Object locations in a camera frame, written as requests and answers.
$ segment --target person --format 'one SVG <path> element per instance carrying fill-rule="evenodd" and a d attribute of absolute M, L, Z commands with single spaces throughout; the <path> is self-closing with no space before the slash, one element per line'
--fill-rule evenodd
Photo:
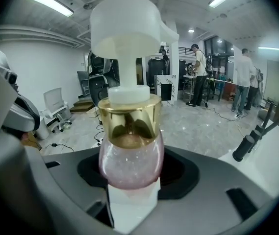
<path fill-rule="evenodd" d="M 247 97 L 247 104 L 244 107 L 244 110 L 246 111 L 250 111 L 251 110 L 251 106 L 252 106 L 252 102 L 258 92 L 258 79 L 257 79 L 257 74 L 258 74 L 258 70 L 257 68 L 254 66 L 254 70 L 253 70 L 253 78 L 251 80 L 251 85 L 249 87 L 249 91 L 248 91 L 248 97 Z"/>
<path fill-rule="evenodd" d="M 205 80 L 207 79 L 207 72 L 205 69 L 206 56 L 199 49 L 199 46 L 197 44 L 193 44 L 190 50 L 192 50 L 196 55 L 196 64 L 193 66 L 193 71 L 197 71 L 197 76 L 193 99 L 187 102 L 186 105 L 196 107 L 196 105 L 201 105 L 203 99 L 203 85 Z"/>
<path fill-rule="evenodd" d="M 254 107 L 258 107 L 261 104 L 261 101 L 262 101 L 263 73 L 261 73 L 260 69 L 258 69 L 258 72 L 257 72 L 257 81 L 258 81 L 258 90 L 257 90 L 256 96 L 254 98 L 254 101 L 252 103 L 252 105 Z"/>
<path fill-rule="evenodd" d="M 235 99 L 232 105 L 232 111 L 235 112 L 237 102 L 239 97 L 241 97 L 241 102 L 237 111 L 239 116 L 243 115 L 245 100 L 251 80 L 254 78 L 253 74 L 255 69 L 246 48 L 242 49 L 242 54 L 243 55 L 235 62 L 235 70 L 237 71 L 237 86 Z"/>
<path fill-rule="evenodd" d="M 163 50 L 161 51 L 161 53 L 162 53 L 164 62 L 168 61 L 168 60 L 169 60 L 169 57 L 167 56 L 166 51 L 163 49 Z"/>

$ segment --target white pump dispenser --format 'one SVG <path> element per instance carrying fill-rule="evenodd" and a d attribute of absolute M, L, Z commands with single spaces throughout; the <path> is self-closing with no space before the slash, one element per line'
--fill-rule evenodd
<path fill-rule="evenodd" d="M 90 22 L 92 52 L 119 63 L 121 86 L 109 89 L 110 102 L 148 100 L 149 87 L 137 85 L 136 58 L 156 53 L 161 41 L 172 43 L 179 35 L 163 23 L 158 8 L 149 0 L 104 0 L 93 10 Z"/>

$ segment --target window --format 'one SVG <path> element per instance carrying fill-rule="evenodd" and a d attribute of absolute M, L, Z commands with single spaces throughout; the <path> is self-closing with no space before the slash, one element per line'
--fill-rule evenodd
<path fill-rule="evenodd" d="M 226 53 L 229 54 L 230 56 L 234 56 L 234 50 L 231 49 L 231 48 L 233 48 L 233 44 L 229 43 L 228 41 L 226 41 L 226 43 L 227 43 Z"/>
<path fill-rule="evenodd" d="M 204 51 L 206 56 L 211 54 L 211 39 L 208 39 L 204 42 Z"/>
<path fill-rule="evenodd" d="M 213 54 L 226 53 L 226 41 L 220 37 L 212 38 Z"/>

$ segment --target railing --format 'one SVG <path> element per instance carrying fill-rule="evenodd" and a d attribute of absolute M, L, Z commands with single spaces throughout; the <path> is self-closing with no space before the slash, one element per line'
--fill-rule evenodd
<path fill-rule="evenodd" d="M 186 56 L 196 56 L 196 54 L 189 50 L 189 48 L 185 48 L 185 47 L 178 47 L 178 54 L 180 55 L 186 55 Z"/>
<path fill-rule="evenodd" d="M 160 46 L 160 49 L 165 50 L 167 54 L 170 53 L 169 46 Z M 189 50 L 189 48 L 185 48 L 185 47 L 178 47 L 178 54 L 179 55 L 186 55 L 186 56 L 193 56 L 193 57 L 196 56 L 194 52 Z"/>

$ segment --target black office chair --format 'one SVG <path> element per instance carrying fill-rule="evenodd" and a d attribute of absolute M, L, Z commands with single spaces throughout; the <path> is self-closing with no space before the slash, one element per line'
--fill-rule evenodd
<path fill-rule="evenodd" d="M 91 51 L 88 55 L 88 86 L 94 105 L 108 97 L 108 89 L 120 85 L 117 60 L 103 59 Z"/>

